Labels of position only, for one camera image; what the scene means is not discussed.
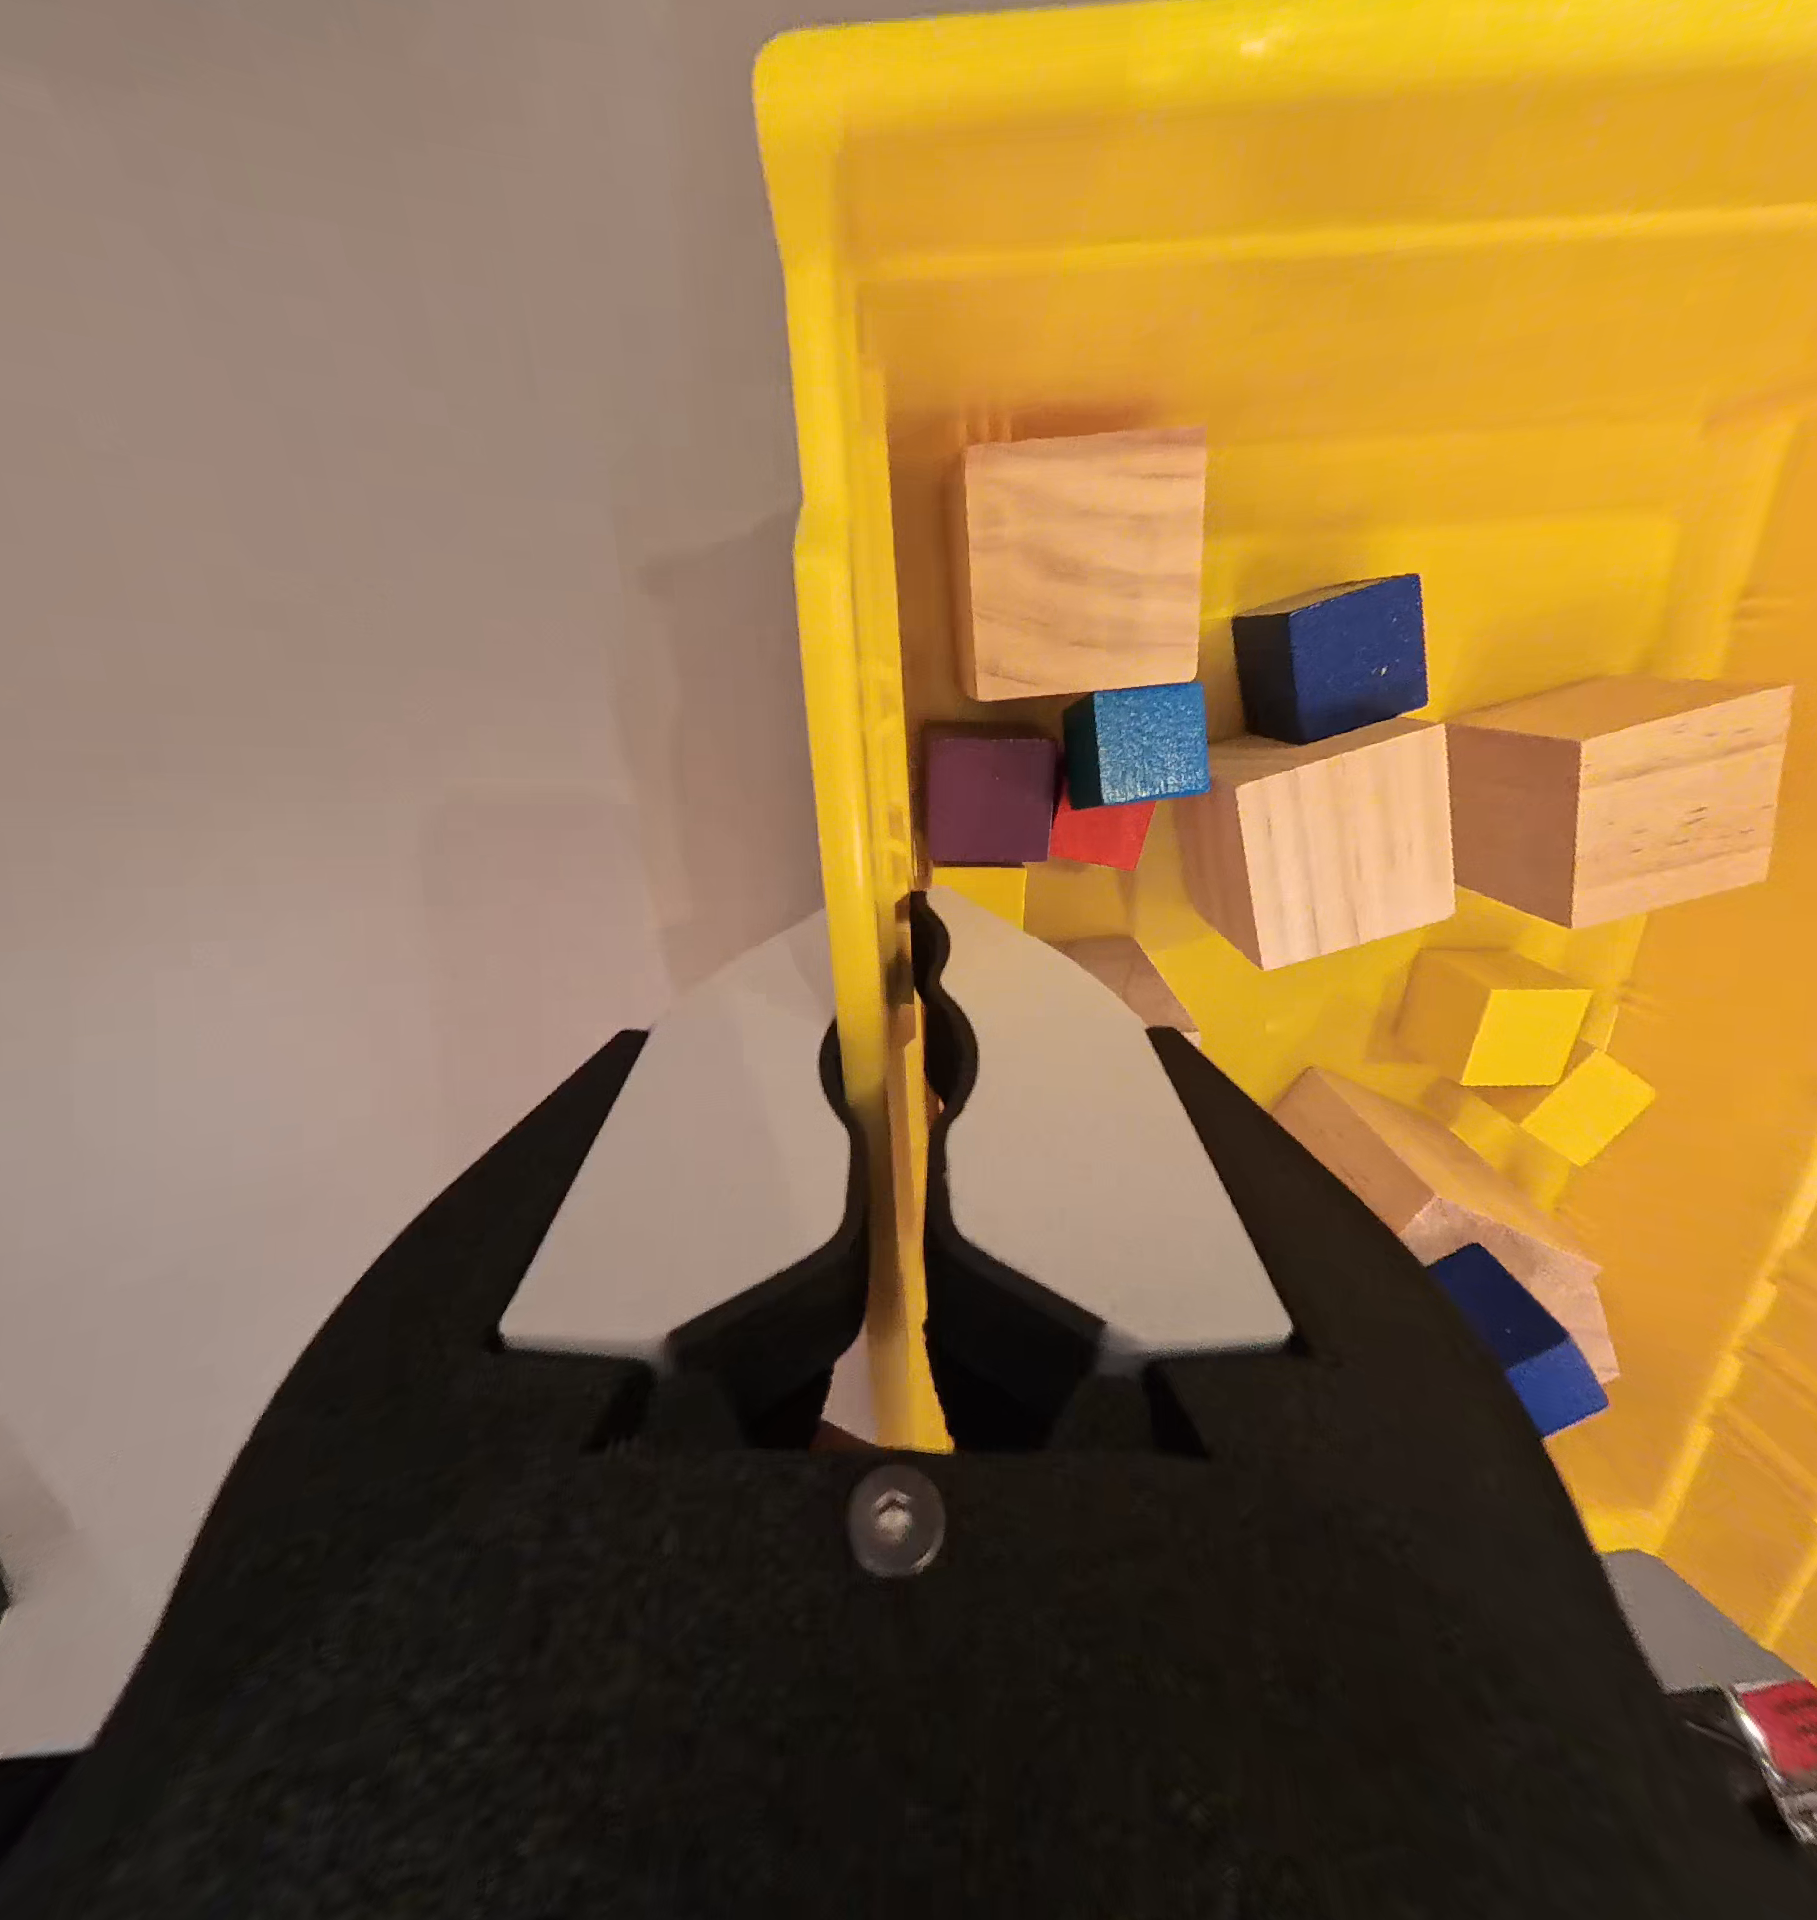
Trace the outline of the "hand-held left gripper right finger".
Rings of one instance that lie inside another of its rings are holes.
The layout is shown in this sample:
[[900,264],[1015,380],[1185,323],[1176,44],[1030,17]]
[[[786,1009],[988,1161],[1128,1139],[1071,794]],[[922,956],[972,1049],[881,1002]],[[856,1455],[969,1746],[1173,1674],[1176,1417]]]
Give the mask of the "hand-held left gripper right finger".
[[1294,1325],[1150,1027],[1077,959],[950,886],[916,901],[927,1227],[1034,1283],[1104,1373],[1274,1352]]

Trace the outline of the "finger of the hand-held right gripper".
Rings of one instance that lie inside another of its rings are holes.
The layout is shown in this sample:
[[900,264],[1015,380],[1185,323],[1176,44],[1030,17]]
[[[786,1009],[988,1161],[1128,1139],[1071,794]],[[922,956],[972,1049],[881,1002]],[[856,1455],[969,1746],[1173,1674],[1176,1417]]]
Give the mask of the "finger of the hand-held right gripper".
[[1617,1605],[1664,1693],[1746,1691],[1798,1682],[1798,1671],[1753,1638],[1647,1552],[1602,1555]]

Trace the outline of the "yellow plastic bin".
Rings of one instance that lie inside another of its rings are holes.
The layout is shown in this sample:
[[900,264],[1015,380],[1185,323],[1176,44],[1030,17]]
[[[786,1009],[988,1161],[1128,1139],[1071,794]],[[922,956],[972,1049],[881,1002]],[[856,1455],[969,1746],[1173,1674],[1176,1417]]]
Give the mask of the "yellow plastic bin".
[[1509,1161],[1602,1266],[1611,1411],[1554,1447],[1817,1679],[1817,5],[1156,5],[779,37],[754,109],[799,442],[829,942],[879,1166],[882,1432],[932,1438],[908,1002],[922,727],[961,717],[949,488],[978,439],[1209,433],[1232,612],[1416,571],[1433,710],[1604,674],[1789,684],[1769,875],[1451,943],[1602,989],[1657,1091]]

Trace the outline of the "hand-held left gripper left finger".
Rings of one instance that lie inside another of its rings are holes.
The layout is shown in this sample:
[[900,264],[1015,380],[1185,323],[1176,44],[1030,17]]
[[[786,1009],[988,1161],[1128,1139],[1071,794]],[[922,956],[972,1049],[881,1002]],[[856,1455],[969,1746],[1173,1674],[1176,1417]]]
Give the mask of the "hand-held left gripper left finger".
[[667,1361],[703,1315],[861,1227],[825,909],[685,992],[629,1076],[501,1321],[502,1347]]

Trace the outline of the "pile of wooden cubes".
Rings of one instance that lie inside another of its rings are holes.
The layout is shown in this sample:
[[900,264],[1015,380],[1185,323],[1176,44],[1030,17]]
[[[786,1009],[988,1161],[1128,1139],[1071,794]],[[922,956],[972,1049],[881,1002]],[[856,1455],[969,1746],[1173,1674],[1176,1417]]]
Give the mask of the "pile of wooden cubes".
[[1729,986],[1688,959],[1767,923],[1793,693],[1738,604],[1793,421],[1257,443],[1211,475],[1219,607],[1305,659],[1318,619],[1395,595],[1424,703],[1287,744],[1232,693],[1204,794],[1160,805],[1132,935],[1234,1073],[1359,1164],[1420,1250],[1482,1240],[1651,1395],[1657,1246],[1688,1289],[1710,1151],[1750,1022],[1661,1011]]

